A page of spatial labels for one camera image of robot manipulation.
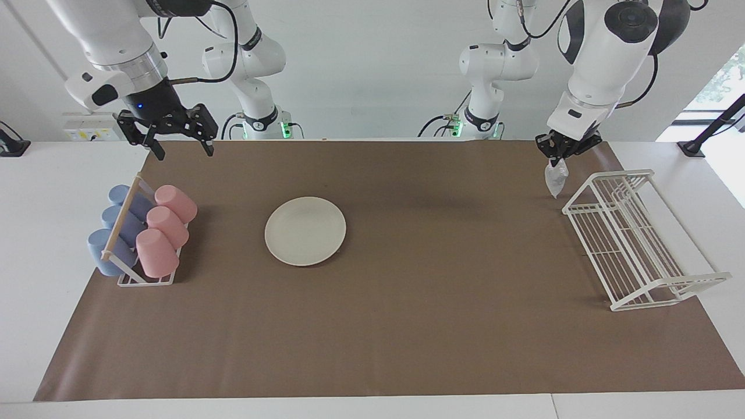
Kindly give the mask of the cream round plate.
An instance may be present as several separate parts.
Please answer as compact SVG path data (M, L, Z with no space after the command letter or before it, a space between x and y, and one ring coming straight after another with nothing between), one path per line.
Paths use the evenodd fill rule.
M277 260L292 266L317 265L335 255L347 233L343 212L312 196L278 206L264 227L264 242Z

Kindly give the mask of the pink plastic cup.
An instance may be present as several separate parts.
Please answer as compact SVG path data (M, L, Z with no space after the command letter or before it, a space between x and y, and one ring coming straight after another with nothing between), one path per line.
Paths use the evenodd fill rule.
M149 278L165 278L179 266L176 250L160 230L147 229L139 233L136 250L142 269Z
M189 231L172 209L156 206L149 210L146 216L149 228L160 230L166 236L173 249L183 247L189 239Z
M154 198L159 206L167 207L173 211L184 225L191 223L197 216L197 204L184 191L174 185L165 184L160 186L155 191Z

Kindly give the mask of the blue plastic cup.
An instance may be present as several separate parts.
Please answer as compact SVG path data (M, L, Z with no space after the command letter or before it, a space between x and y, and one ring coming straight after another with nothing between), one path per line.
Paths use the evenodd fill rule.
M108 199L114 205L123 206L129 192L130 186L125 184L116 185L110 189ZM141 222L146 222L147 213L149 213L152 208L154 208L154 204L152 204L144 194L138 191L138 193L133 197L133 201L129 206L129 211L135 215L136 218L141 220Z
M87 244L88 249L90 250L90 254L95 260L95 264L98 267L99 271L101 271L104 276L114 278L114 276L121 276L123 274L122 269L120 269L111 261L103 261L101 259L103 251L106 248L108 239L110 237L110 233L112 233L112 230L107 228L101 228L99 230L93 231L93 233L88 236ZM113 252L115 255L117 255L117 257L119 257L120 260L122 260L122 262L125 263L125 265L127 265L127 267L133 268L133 266L136 264L137 257L134 251L119 236L117 236L116 238Z
M142 231L146 230L141 220L135 217L129 210L122 211L122 206L114 205L106 208L101 214L102 225L104 228L113 230L115 222L123 213L122 228L119 231L119 237L127 244L128 247L136 246L136 238Z

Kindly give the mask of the brown table mat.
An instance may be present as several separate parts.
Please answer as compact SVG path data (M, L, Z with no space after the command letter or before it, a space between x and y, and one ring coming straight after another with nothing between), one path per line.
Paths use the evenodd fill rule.
M224 141L143 167L198 205L170 286L93 273L36 401L745 388L694 298L613 313L529 141ZM317 265L264 242L335 204Z

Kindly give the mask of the white wall power socket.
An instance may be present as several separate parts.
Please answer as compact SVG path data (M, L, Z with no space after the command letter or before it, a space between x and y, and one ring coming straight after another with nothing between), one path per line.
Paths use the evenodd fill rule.
M112 112L64 112L63 132L71 141L123 141Z

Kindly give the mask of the black table clamp mount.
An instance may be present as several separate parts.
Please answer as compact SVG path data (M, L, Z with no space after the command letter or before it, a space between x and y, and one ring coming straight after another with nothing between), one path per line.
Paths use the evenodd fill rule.
M719 133L724 125L727 125L732 117L738 112L745 108L745 93L743 93L738 99L734 101L727 109L725 109L708 127L703 130L694 140L691 141L678 141L677 145L681 149L682 153L687 157L704 158L705 154L701 151L701 148L706 140Z
M30 144L31 141L24 140L10 125L0 120L0 157L21 157Z

